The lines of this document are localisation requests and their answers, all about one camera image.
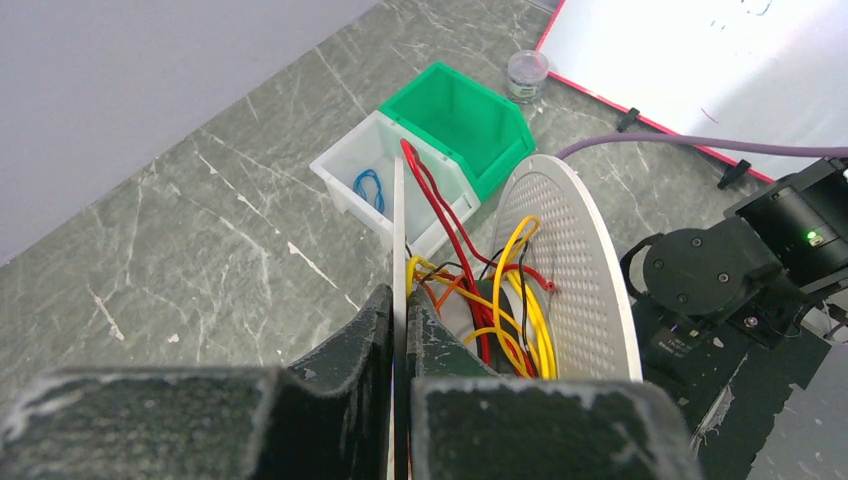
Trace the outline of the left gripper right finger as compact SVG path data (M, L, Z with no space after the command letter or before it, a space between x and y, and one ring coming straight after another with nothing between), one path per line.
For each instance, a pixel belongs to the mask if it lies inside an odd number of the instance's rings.
M654 385L487 368L423 291L407 301L415 479L699 479L683 416Z

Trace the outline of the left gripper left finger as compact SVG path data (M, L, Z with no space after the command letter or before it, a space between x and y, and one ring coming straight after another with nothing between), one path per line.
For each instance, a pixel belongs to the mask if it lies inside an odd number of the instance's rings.
M5 479L382 479L392 291L285 367L75 368L1 425Z

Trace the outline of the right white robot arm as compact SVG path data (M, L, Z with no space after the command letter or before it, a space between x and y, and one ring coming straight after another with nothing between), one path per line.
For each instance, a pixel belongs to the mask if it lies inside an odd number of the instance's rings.
M847 287L847 161L822 158L709 228L649 236L620 265L643 357L682 358L724 324L772 348Z

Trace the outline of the white cable spool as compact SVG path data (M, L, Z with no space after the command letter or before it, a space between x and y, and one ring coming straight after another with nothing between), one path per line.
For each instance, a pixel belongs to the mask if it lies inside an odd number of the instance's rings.
M394 234L395 333L425 292L443 326L496 374L539 380L642 380L631 304L601 213L578 174L544 154L504 184L491 249L480 254L422 163L413 177L458 248L435 264Z

